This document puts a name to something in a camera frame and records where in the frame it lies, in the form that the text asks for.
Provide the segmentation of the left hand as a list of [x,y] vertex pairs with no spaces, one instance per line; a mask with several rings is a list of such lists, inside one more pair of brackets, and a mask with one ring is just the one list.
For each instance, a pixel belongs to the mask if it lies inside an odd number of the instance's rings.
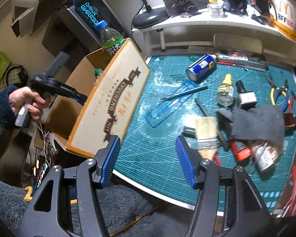
[[49,94],[40,95],[29,87],[23,87],[12,91],[8,96],[8,101],[13,113],[16,115],[22,106],[28,104],[27,110],[34,120],[39,120],[43,115],[43,109],[47,108],[51,101]]

